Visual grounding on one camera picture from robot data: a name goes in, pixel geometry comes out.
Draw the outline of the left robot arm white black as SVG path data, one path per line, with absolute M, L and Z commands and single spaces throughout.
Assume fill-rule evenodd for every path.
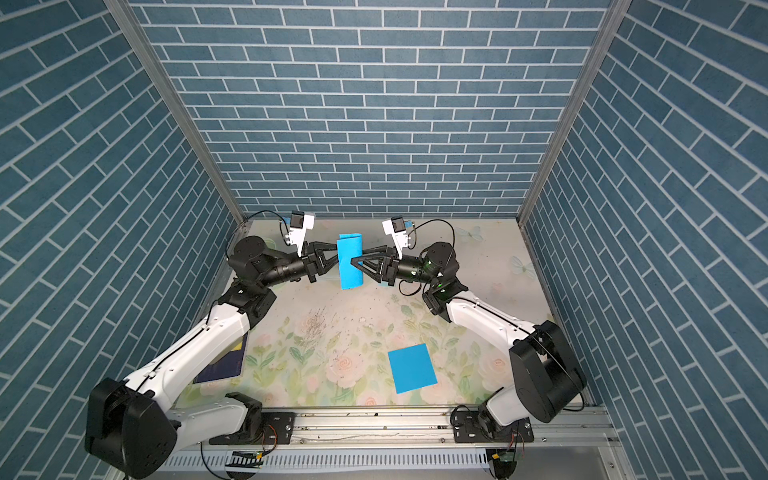
M 122 380 L 106 378 L 87 402 L 85 451 L 134 479 L 154 473 L 176 451 L 263 441 L 261 401 L 239 392 L 189 409 L 175 406 L 185 387 L 223 357 L 276 300 L 275 285 L 314 282 L 338 262 L 332 243 L 305 243 L 293 253 L 268 247 L 258 236 L 241 239 L 228 258 L 235 278 L 206 316 L 157 358 Z

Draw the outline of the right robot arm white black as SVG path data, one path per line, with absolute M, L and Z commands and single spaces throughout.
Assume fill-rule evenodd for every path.
M 523 321 L 473 294 L 458 278 L 451 244 L 436 242 L 419 256 L 380 246 L 352 258 L 350 265 L 378 283 L 421 284 L 422 300 L 433 315 L 474 332 L 508 356 L 512 382 L 478 407 L 476 424 L 485 435 L 525 418 L 549 423 L 582 395 L 586 376 L 561 328 L 552 321 Z

